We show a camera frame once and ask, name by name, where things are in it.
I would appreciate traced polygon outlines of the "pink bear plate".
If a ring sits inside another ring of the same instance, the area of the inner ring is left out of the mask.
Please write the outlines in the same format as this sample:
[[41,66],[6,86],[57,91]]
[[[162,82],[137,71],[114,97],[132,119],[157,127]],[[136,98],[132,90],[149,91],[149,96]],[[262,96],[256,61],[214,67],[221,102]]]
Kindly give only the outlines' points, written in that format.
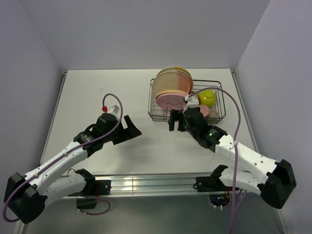
[[156,98],[156,104],[163,110],[181,110],[186,106],[185,94],[165,93]]

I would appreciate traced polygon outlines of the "pink plastic cup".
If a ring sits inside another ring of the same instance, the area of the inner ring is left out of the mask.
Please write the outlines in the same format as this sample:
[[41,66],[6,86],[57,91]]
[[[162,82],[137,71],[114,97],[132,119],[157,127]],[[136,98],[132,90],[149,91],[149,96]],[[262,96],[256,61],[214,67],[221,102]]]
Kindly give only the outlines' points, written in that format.
[[202,113],[204,117],[207,117],[209,115],[209,107],[206,105],[199,105],[199,110]]

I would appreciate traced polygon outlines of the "orange bear plate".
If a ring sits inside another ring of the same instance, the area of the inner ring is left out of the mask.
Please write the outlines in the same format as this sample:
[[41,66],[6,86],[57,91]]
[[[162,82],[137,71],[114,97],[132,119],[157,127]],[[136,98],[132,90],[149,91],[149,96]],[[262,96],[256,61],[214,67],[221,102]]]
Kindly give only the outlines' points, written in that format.
[[163,90],[163,91],[157,93],[156,97],[158,97],[158,96],[160,96],[162,94],[166,94],[166,93],[176,93],[176,94],[182,94],[182,95],[185,95],[185,96],[189,95],[189,93],[181,91],[181,90],[169,89],[169,90]]

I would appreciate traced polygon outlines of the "speckled ceramic cup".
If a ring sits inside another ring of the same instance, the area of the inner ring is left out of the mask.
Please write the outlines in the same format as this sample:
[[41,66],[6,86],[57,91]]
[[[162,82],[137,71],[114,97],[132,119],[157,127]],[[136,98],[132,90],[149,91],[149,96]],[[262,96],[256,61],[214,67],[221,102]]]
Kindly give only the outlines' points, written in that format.
[[209,119],[219,119],[219,113],[215,109],[211,109],[208,114]]

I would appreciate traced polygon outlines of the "lime green bowl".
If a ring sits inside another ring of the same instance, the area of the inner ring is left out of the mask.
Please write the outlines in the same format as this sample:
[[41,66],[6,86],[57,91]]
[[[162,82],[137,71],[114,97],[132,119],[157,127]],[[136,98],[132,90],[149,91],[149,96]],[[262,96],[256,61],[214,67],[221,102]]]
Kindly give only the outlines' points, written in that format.
[[214,107],[216,103],[216,94],[212,90],[204,90],[198,94],[199,104],[208,106],[209,108]]

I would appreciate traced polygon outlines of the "large pink white plate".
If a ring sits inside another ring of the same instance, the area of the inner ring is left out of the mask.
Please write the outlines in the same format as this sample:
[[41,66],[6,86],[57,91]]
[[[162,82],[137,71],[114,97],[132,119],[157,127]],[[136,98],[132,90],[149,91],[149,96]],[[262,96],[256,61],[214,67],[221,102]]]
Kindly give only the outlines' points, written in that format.
[[187,84],[178,85],[177,80],[173,78],[173,80],[170,80],[170,78],[155,78],[152,84],[152,91],[156,95],[157,93],[163,91],[163,90],[181,90],[184,92],[189,93],[191,90],[191,87]]

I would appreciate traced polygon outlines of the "beige pink branch plate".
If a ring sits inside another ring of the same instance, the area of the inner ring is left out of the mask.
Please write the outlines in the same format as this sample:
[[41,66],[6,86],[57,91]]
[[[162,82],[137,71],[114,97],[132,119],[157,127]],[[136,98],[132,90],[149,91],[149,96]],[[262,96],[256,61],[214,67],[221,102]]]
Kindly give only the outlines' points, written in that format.
[[175,78],[177,80],[178,85],[187,84],[188,86],[192,86],[193,84],[193,79],[191,75],[180,70],[164,71],[156,75],[156,78],[158,77],[170,78],[170,80],[173,80],[173,78]]

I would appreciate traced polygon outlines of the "beige yellow branch plate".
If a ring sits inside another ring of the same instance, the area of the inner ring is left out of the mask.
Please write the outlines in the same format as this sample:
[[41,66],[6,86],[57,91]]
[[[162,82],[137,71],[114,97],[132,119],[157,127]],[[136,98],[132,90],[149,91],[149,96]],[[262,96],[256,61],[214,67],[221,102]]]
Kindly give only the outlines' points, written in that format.
[[160,70],[157,75],[160,75],[161,73],[168,72],[168,71],[180,71],[180,72],[184,72],[184,73],[188,74],[189,76],[191,76],[189,71],[187,71],[186,69],[184,69],[182,67],[178,67],[178,66],[171,66],[171,67],[164,68],[164,69]]

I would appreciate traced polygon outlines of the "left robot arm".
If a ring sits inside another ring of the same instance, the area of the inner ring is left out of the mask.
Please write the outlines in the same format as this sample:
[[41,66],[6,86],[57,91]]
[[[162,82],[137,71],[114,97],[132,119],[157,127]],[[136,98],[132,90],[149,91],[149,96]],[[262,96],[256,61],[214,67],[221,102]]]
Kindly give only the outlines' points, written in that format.
[[5,209],[10,209],[17,220],[27,224],[35,220],[48,205],[63,197],[71,194],[91,195],[95,191],[96,179],[87,170],[76,170],[65,179],[60,179],[60,176],[101,150],[105,143],[117,145],[142,134],[129,116],[125,116],[124,120],[126,128],[115,115],[104,113],[52,159],[23,175],[11,175],[5,190]]

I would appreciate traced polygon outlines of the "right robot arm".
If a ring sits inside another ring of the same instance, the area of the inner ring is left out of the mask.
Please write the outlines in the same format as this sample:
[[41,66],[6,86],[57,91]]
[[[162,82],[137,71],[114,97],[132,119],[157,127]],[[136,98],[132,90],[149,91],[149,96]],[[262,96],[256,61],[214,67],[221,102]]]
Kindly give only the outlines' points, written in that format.
[[234,172],[224,165],[212,174],[211,185],[216,190],[230,187],[236,176],[236,187],[261,196],[270,206],[281,209],[296,187],[292,165],[286,161],[267,158],[247,146],[238,143],[223,129],[210,125],[198,107],[186,111],[172,110],[168,121],[173,131],[187,131],[205,149],[238,161],[247,172]]

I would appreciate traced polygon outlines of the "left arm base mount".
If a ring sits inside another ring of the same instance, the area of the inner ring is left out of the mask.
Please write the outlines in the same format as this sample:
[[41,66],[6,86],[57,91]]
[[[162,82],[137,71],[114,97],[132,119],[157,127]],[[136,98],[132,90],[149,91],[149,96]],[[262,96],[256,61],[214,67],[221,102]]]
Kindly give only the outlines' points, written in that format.
[[76,197],[76,207],[79,212],[86,215],[101,215],[107,213],[111,203],[102,196],[110,194],[111,180],[95,180],[89,191],[70,194]]

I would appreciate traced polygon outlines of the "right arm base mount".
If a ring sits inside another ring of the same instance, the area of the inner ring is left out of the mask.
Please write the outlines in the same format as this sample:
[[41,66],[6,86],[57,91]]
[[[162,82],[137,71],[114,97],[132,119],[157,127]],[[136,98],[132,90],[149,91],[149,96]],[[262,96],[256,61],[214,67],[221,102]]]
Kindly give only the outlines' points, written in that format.
[[212,176],[199,176],[195,180],[193,188],[199,193],[220,192],[220,194],[209,195],[213,206],[221,208],[230,205],[232,187],[225,186],[218,178]]

